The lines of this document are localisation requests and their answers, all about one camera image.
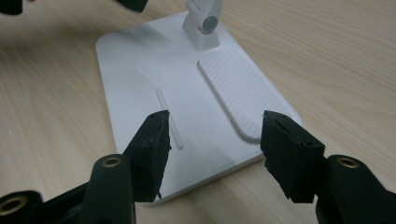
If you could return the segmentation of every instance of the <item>white stand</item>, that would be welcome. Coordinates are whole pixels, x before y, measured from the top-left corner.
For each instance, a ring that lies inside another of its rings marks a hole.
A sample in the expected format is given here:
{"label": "white stand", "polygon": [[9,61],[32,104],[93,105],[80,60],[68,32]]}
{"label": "white stand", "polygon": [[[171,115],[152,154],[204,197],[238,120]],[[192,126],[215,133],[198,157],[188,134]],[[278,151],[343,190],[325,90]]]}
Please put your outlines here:
{"label": "white stand", "polygon": [[[267,100],[247,98],[250,104],[262,106],[260,114],[250,118],[255,129],[261,128],[264,109],[284,113],[300,123],[297,113],[220,23],[216,29],[219,46],[197,50],[182,29],[186,15],[180,13],[104,35],[96,45],[119,153],[147,115],[165,108],[171,112],[173,149],[161,187],[164,199],[262,158],[258,142],[243,138],[231,121],[232,113],[224,107],[227,101],[221,102],[219,93],[215,94],[208,84],[210,75],[216,73],[210,63],[224,65],[219,59],[224,50],[236,52],[238,57],[233,58],[243,59],[241,66],[261,80],[259,95],[267,96]],[[246,75],[232,74],[240,80]]]}

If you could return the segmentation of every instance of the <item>ribbed pad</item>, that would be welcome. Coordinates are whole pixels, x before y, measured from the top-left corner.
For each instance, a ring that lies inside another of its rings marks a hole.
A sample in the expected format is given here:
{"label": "ribbed pad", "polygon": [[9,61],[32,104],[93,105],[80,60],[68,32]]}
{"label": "ribbed pad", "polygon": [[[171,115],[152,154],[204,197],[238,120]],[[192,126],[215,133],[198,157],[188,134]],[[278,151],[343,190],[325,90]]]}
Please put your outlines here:
{"label": "ribbed pad", "polygon": [[208,52],[199,60],[198,67],[236,131],[246,141],[260,142],[264,110],[289,114],[272,84],[237,50]]}

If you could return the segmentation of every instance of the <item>wooden table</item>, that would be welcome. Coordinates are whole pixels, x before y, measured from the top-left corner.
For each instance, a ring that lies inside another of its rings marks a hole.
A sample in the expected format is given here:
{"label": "wooden table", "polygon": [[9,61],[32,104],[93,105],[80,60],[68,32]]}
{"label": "wooden table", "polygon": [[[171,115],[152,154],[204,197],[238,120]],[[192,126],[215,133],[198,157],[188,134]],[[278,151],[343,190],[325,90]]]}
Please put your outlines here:
{"label": "wooden table", "polygon": [[[185,10],[149,0],[37,0],[0,15],[0,195],[45,200],[86,182],[114,153],[95,53],[109,32]],[[225,0],[221,20],[326,146],[364,161],[396,191],[396,2]],[[316,223],[263,161],[170,202],[137,206],[138,223]]]}

